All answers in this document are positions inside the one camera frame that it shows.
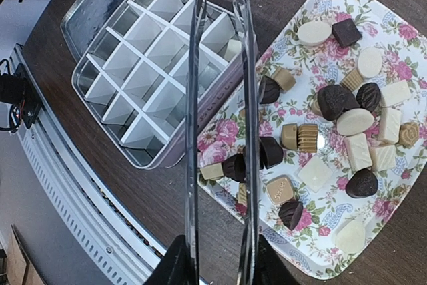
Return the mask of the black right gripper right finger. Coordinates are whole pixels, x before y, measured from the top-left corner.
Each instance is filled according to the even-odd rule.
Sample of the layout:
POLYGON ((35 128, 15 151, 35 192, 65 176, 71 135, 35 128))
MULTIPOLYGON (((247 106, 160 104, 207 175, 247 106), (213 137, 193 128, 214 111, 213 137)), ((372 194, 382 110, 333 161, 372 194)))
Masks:
POLYGON ((299 284, 263 235, 258 249, 250 236, 244 234, 238 269, 238 284, 299 284))

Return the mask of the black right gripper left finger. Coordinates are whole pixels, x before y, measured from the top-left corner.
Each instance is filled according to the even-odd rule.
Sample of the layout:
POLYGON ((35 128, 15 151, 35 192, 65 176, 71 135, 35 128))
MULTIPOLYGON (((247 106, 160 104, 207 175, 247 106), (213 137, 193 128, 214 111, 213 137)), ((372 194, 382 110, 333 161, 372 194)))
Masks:
POLYGON ((193 275, 191 262, 186 236, 180 234, 144 284, 199 284, 199 277, 193 275))

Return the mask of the metal tongs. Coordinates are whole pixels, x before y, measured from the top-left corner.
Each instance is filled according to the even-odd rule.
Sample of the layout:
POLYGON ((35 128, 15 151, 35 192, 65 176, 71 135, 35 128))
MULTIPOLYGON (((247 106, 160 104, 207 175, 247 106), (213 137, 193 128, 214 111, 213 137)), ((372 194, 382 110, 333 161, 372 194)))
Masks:
POLYGON ((187 178, 185 230, 195 278, 199 277, 198 187, 230 184, 232 173, 220 173, 219 164, 239 154, 245 139, 243 171, 249 193, 244 234, 258 249, 258 174, 260 170, 258 80, 256 40, 250 0, 233 0, 232 13, 222 11, 214 19, 207 13, 213 5, 194 0, 189 32, 186 88, 185 151, 187 178), (231 62, 224 59, 230 39, 241 41, 242 50, 231 62), (207 166, 219 173, 211 182, 201 172, 207 166))

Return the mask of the pink tin box with dividers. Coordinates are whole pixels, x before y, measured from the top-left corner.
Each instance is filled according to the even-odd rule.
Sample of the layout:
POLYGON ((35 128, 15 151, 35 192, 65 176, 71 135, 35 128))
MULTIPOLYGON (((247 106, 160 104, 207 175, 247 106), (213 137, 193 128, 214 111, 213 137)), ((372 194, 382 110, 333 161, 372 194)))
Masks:
POLYGON ((185 153, 191 20, 197 0, 124 0, 73 71, 86 108, 131 165, 185 153))

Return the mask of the pink bunny tin lid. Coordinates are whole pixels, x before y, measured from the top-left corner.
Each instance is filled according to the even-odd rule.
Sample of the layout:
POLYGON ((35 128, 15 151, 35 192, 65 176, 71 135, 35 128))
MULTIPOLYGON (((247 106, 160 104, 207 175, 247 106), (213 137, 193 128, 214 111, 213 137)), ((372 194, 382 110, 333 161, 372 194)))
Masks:
POLYGON ((61 31, 75 61, 79 61, 99 30, 124 0, 76 0, 62 19, 61 31))

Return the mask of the dark round chocolate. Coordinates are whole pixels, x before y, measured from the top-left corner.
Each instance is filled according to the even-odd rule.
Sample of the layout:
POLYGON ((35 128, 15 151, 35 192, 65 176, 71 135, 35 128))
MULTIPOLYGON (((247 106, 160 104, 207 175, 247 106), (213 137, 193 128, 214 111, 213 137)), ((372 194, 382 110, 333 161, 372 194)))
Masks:
POLYGON ((286 228, 293 230, 300 221, 303 208, 301 201, 289 200, 281 205, 278 216, 286 228))

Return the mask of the tan Sweet chocolate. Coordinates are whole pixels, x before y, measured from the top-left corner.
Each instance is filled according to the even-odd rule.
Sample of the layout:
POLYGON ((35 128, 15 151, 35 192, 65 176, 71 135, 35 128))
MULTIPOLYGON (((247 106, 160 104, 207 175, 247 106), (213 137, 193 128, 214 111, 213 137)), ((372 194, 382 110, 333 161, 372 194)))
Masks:
POLYGON ((266 184, 266 192, 273 204, 283 204, 294 197, 292 182, 286 175, 278 176, 266 184))

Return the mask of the white oval chocolate lower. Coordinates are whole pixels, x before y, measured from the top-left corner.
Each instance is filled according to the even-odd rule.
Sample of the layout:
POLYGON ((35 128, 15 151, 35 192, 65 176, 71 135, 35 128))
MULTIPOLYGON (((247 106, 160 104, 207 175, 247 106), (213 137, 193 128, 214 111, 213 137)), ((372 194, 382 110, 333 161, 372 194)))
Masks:
POLYGON ((337 234, 335 245, 346 254, 356 254, 365 245, 366 229, 358 220, 348 222, 337 234))

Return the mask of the white oval chocolate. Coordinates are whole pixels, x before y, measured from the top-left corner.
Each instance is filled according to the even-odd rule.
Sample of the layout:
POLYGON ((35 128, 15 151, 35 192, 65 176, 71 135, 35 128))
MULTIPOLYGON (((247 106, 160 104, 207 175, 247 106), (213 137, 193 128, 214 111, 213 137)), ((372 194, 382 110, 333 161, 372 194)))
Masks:
POLYGON ((376 47, 363 49, 358 56, 357 68, 364 79, 379 75, 382 69, 382 51, 376 47))
POLYGON ((300 43, 308 46, 322 44, 332 34, 332 27, 323 21, 310 21, 301 25, 297 31, 300 43))
POLYGON ((348 222, 337 234, 335 245, 346 254, 356 254, 365 245, 366 229, 358 220, 348 222))

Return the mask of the dark heart chocolate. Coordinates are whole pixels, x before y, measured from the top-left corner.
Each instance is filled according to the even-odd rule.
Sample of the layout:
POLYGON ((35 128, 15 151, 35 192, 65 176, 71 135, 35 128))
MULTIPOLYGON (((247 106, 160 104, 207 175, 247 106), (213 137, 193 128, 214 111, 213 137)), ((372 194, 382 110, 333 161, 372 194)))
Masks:
POLYGON ((378 191, 378 179, 369 169, 357 171, 346 184, 346 193, 352 198, 366 198, 378 191))

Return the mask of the white oval chocolate upper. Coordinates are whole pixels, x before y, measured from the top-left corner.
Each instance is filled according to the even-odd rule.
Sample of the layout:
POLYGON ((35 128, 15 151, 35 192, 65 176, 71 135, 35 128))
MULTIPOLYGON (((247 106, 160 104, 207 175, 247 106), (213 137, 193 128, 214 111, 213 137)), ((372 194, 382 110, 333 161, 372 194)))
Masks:
POLYGON ((379 75, 382 69, 382 51, 376 47, 363 49, 358 56, 357 68, 364 79, 379 75))

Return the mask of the dark square chocolate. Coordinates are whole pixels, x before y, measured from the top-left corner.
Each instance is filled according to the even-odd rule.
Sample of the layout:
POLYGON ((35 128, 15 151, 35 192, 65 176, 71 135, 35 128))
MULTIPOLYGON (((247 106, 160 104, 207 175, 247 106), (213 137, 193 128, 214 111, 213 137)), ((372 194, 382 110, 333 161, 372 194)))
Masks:
POLYGON ((333 24, 332 35, 341 48, 349 47, 362 38, 362 34, 351 18, 333 24))

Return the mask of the floral pink tray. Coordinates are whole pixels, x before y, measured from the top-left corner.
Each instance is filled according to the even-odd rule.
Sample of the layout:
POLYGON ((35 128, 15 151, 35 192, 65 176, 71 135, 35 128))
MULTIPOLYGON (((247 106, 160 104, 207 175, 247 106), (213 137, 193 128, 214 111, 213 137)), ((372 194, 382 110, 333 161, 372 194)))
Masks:
POLYGON ((271 246, 307 275, 327 280, 341 274, 356 258, 335 245, 340 228, 359 220, 371 242, 403 202, 426 164, 426 38, 377 0, 306 0, 258 61, 260 75, 287 69, 296 84, 276 102, 260 110, 260 135, 279 139, 288 124, 312 123, 318 127, 314 154, 285 150, 282 161, 260 172, 260 231, 271 246), (298 28, 309 21, 337 23, 353 19, 362 34, 351 47, 341 48, 329 38, 316 47, 298 41, 298 28), (311 104, 325 85, 340 83, 356 69, 367 47, 382 51, 383 67, 373 81, 379 87, 400 89, 406 82, 410 98, 398 103, 403 123, 417 123, 420 134, 411 146, 396 144, 388 153, 395 160, 378 172, 378 191, 367 198, 351 198, 345 185, 352 177, 344 138, 332 122, 316 115, 311 104), (278 216, 266 184, 286 175, 294 197, 303 203, 298 225, 289 230, 278 216))

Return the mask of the front aluminium rail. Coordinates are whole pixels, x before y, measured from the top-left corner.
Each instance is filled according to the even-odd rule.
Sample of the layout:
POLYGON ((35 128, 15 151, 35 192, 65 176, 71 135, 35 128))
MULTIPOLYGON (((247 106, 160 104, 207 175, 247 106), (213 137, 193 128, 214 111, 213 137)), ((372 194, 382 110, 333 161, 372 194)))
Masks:
POLYGON ((47 100, 19 141, 49 201, 113 284, 143 284, 165 248, 113 195, 66 134, 47 100))

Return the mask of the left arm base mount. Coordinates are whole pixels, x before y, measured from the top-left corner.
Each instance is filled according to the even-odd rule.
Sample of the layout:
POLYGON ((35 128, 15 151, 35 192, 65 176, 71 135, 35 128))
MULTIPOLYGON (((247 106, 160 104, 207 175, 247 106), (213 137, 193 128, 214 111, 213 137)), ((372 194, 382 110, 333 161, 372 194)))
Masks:
POLYGON ((41 109, 41 98, 30 79, 30 73, 22 63, 14 73, 8 59, 2 59, 5 73, 1 73, 1 103, 10 105, 9 126, 1 131, 15 133, 22 124, 29 129, 36 121, 41 109))

